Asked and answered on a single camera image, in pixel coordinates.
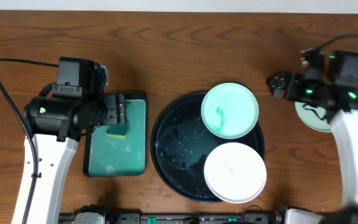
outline wood grain surface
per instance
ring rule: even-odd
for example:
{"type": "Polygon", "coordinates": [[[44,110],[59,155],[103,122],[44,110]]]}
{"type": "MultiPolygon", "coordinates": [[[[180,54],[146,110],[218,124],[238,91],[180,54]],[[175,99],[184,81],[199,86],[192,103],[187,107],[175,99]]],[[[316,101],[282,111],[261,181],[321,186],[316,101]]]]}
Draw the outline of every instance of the wood grain surface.
{"type": "MultiPolygon", "coordinates": [[[[174,99],[222,82],[247,85],[260,106],[268,180],[250,203],[198,203],[169,189],[147,167],[138,177],[87,178],[84,139],[68,173],[62,212],[92,203],[114,212],[241,213],[250,204],[328,212],[341,206],[341,172],[332,134],[308,128],[293,103],[270,96],[277,70],[303,72],[300,50],[358,32],[358,15],[0,11],[0,57],[58,63],[95,60],[110,71],[106,93],[144,90],[149,127],[174,99]]],[[[358,39],[327,49],[358,52],[358,39]]],[[[56,68],[1,62],[0,78],[18,108],[57,78],[56,68]]],[[[24,133],[0,93],[0,223],[10,223],[24,165],[24,133]]]]}

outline green led indicator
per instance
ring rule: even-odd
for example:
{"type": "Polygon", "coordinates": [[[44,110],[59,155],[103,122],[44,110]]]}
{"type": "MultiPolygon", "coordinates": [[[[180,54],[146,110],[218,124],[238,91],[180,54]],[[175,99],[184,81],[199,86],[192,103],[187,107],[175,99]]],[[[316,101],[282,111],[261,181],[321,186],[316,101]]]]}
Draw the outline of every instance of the green led indicator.
{"type": "Polygon", "coordinates": [[[349,96],[354,100],[357,98],[357,95],[352,93],[352,92],[347,92],[347,94],[349,94],[349,96]]]}

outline white background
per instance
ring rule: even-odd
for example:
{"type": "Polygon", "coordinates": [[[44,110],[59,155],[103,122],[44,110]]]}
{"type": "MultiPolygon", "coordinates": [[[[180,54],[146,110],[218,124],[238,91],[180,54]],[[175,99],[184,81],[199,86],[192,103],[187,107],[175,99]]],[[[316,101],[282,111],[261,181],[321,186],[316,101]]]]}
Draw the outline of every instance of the white background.
{"type": "Polygon", "coordinates": [[[358,0],[0,0],[0,9],[358,14],[358,0]]]}

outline black tray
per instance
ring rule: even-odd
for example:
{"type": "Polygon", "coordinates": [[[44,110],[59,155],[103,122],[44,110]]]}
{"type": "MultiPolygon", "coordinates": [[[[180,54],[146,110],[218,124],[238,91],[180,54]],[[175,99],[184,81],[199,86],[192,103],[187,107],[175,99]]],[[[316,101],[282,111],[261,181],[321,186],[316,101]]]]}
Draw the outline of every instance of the black tray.
{"type": "Polygon", "coordinates": [[[197,202],[220,202],[204,179],[209,153],[227,142],[239,142],[265,155],[262,130],[258,123],[245,136],[223,139],[208,131],[201,118],[205,92],[175,100],[158,117],[151,137],[151,155],[161,179],[176,193],[197,202]]]}

